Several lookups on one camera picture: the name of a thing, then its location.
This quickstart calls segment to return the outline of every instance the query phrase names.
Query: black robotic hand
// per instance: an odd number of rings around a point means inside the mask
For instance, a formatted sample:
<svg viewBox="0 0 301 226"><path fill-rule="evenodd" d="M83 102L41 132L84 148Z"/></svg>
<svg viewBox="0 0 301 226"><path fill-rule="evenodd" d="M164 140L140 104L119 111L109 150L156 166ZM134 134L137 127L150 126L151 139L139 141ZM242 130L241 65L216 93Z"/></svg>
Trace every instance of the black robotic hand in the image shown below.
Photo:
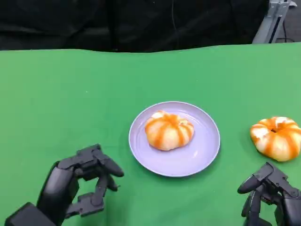
<svg viewBox="0 0 301 226"><path fill-rule="evenodd" d="M261 201L277 205L275 218L278 226L301 226L301 192L290 186L288 176L271 163L265 163L240 187L239 194L250 192L241 216L246 226L271 226L259 217Z"/></svg>
<svg viewBox="0 0 301 226"><path fill-rule="evenodd" d="M112 175L124 176L122 169L99 145L77 151L73 157L56 162L43 185L36 207L25 204L5 222L5 226L60 226L65 218L80 214L82 217L102 211L103 197L108 189L117 191ZM95 192L78 197L78 179L98 178Z"/></svg>

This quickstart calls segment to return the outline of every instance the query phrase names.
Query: green tablecloth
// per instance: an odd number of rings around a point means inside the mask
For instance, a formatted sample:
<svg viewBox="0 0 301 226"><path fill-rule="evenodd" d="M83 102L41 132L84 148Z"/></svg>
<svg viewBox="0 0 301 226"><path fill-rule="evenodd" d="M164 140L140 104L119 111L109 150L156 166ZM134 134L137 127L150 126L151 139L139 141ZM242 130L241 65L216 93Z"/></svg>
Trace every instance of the green tablecloth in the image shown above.
<svg viewBox="0 0 301 226"><path fill-rule="evenodd" d="M301 124L301 44L220 46L154 54L83 50L0 52L1 212L35 203L54 161L100 143L125 171L108 192L105 211L64 226L240 226L245 195L237 187L267 158L249 128L288 116ZM221 133L216 160L188 178L143 168L128 145L129 127L162 101L205 110ZM300 161L277 166L301 188ZM79 193L94 189L81 183ZM275 224L275 207L262 217Z"/></svg>

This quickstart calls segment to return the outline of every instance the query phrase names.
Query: plate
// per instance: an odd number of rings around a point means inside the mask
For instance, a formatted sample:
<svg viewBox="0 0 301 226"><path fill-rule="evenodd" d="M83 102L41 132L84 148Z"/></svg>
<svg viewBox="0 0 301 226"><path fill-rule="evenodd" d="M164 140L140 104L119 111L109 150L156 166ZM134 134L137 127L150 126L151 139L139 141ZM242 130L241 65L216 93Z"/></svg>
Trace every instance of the plate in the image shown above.
<svg viewBox="0 0 301 226"><path fill-rule="evenodd" d="M194 135L186 146L167 152L150 146L144 127L158 110L177 114L193 124ZM142 111L132 123L128 139L134 157L145 168L167 177L185 177L202 171L216 158L220 148L220 133L213 119L202 109L178 101L162 102Z"/></svg>

